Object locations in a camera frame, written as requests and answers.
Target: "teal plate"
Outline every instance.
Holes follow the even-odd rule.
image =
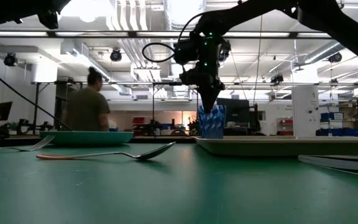
[[[127,143],[132,132],[107,131],[41,131],[40,136],[55,136],[51,144],[61,146],[112,146]]]

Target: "fork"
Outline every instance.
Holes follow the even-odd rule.
[[[55,136],[51,136],[51,135],[46,136],[41,141],[39,141],[37,144],[31,146],[29,149],[24,149],[24,148],[19,148],[19,147],[0,147],[0,149],[16,149],[16,150],[19,150],[19,151],[22,151],[22,152],[32,152],[32,151],[36,151],[36,150],[39,150],[39,149],[45,147],[54,138],[55,138]]]

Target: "silver spoon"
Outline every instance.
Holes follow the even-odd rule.
[[[37,158],[38,159],[82,159],[82,158],[94,157],[94,156],[125,155],[125,156],[129,156],[131,158],[134,158],[134,159],[138,159],[140,161],[145,161],[147,159],[151,159],[153,157],[160,155],[161,153],[163,153],[166,150],[168,150],[169,148],[171,148],[175,143],[176,142],[171,142],[170,144],[166,144],[158,149],[154,149],[153,151],[145,152],[138,156],[134,156],[134,155],[128,154],[126,152],[103,152],[103,153],[84,154],[84,155],[77,155],[77,156],[54,156],[54,155],[39,154],[39,155],[37,155]]]

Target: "blue patterned cup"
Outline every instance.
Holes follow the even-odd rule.
[[[198,119],[201,137],[206,139],[222,139],[225,114],[226,108],[222,105],[214,105],[209,114],[205,113],[203,106],[200,106],[198,109]]]

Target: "table surface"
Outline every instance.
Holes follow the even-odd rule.
[[[0,223],[358,223],[358,176],[296,159],[216,157],[176,144],[149,162],[125,156],[41,161],[0,151]]]

